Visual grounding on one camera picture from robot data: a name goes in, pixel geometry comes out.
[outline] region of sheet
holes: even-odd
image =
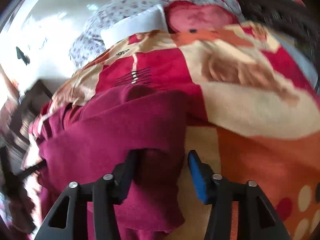
[[[292,238],[310,236],[320,220],[320,100],[266,28],[245,22],[132,35],[65,82],[33,136],[64,105],[83,106],[126,84],[185,92],[185,152],[195,149],[231,181],[257,181]],[[186,161],[178,187],[185,223],[167,238],[203,239],[211,207],[197,199]]]

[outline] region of maroon fabric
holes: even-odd
[[[39,182],[51,193],[44,194],[43,210],[70,181],[95,181],[123,162],[130,149],[151,148],[139,156],[128,198],[115,206],[121,238],[159,239],[180,226],[176,182],[184,158],[186,104],[183,92],[129,85],[99,93],[78,109],[68,105],[57,111],[37,141],[48,165]],[[65,120],[72,116],[77,116],[73,122]]]

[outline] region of metal screw head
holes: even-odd
[[[102,177],[104,180],[111,180],[113,179],[113,175],[112,174],[106,174],[106,175],[103,175]]]
[[[212,175],[212,179],[221,180],[222,179],[222,175],[219,174],[219,173],[215,173],[215,174]]]
[[[73,181],[73,182],[70,182],[70,183],[69,183],[69,187],[70,187],[70,188],[78,187],[78,185],[79,185],[79,184],[78,184],[78,182],[76,182],[76,181]]]
[[[256,187],[258,184],[257,184],[254,180],[249,180],[249,181],[248,181],[248,185],[249,185],[250,187]]]

